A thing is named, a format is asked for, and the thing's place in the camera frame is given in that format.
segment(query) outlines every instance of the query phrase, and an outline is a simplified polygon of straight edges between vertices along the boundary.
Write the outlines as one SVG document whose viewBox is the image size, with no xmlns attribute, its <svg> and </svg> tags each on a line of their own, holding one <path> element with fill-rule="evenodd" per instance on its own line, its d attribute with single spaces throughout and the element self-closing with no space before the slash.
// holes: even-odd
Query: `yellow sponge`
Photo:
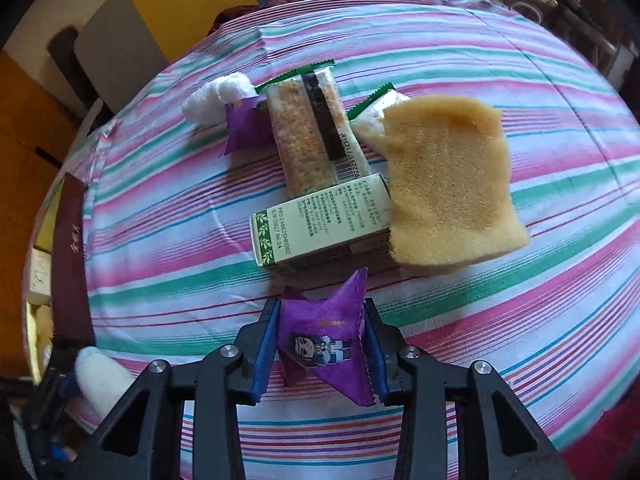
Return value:
<svg viewBox="0 0 640 480">
<path fill-rule="evenodd" d="M 529 243 L 511 205 L 500 116 L 455 96 L 422 96 L 385 110 L 376 147 L 389 163 L 397 262 L 451 272 Z"/>
</svg>

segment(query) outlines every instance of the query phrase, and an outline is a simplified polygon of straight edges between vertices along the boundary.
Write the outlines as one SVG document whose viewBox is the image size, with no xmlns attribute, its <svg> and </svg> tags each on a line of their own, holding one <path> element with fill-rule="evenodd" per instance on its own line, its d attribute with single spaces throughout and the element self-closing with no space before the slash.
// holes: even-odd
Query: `green and white box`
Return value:
<svg viewBox="0 0 640 480">
<path fill-rule="evenodd" d="M 310 263 L 310 254 L 319 261 L 339 254 L 336 248 L 379 249 L 388 239 L 390 218 L 391 200 L 380 175 L 338 184 L 252 214 L 255 261 L 261 267 Z"/>
</svg>

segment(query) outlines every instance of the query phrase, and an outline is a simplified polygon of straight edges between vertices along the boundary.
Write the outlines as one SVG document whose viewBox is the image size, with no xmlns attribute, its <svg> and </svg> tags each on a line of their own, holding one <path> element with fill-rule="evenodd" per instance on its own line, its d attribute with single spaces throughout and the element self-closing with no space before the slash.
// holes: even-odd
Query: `orange wall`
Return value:
<svg viewBox="0 0 640 480">
<path fill-rule="evenodd" d="M 64 160 L 75 126 L 58 104 L 0 52 L 0 376 L 28 373 L 22 353 L 20 280 L 33 222 L 57 169 L 34 152 Z"/>
</svg>

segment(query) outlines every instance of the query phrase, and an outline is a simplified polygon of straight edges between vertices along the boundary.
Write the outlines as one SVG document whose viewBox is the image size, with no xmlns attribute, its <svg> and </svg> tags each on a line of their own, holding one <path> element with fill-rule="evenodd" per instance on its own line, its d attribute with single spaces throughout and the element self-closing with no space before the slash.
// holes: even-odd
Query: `purple candy wrapper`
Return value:
<svg viewBox="0 0 640 480">
<path fill-rule="evenodd" d="M 265 96 L 248 97 L 236 103 L 226 104 L 225 108 L 229 137 L 224 155 L 275 144 Z"/>
<path fill-rule="evenodd" d="M 288 290 L 280 307 L 278 354 L 287 386 L 306 377 L 330 384 L 359 406 L 373 406 L 362 349 L 367 269 L 359 269 L 329 299 Z"/>
</svg>

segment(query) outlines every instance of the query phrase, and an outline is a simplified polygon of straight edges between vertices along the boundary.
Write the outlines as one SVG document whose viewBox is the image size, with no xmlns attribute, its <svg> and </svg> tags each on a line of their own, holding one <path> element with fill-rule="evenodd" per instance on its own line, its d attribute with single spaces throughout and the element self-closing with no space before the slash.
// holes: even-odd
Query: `white glove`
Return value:
<svg viewBox="0 0 640 480">
<path fill-rule="evenodd" d="M 76 381 L 84 398 L 102 421 L 135 378 L 121 364 L 87 346 L 76 357 Z"/>
<path fill-rule="evenodd" d="M 226 120 L 226 103 L 257 96 L 251 80 L 234 72 L 205 83 L 182 104 L 184 118 L 190 123 L 214 126 Z"/>
</svg>

